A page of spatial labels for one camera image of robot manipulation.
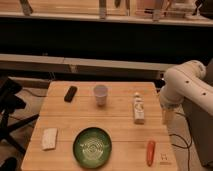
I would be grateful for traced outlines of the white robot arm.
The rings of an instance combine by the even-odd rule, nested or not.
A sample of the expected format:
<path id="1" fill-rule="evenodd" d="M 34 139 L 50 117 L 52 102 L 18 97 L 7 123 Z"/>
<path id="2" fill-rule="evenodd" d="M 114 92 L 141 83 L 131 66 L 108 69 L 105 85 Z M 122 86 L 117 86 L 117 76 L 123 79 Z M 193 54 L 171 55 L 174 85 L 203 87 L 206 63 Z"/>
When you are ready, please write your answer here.
<path id="1" fill-rule="evenodd" d="M 206 76 L 205 65 L 198 60 L 191 60 L 172 66 L 164 73 L 165 85 L 160 89 L 159 102 L 162 107 L 162 121 L 168 124 L 174 116 L 174 109 L 185 98 L 213 116 L 213 87 L 203 81 Z"/>

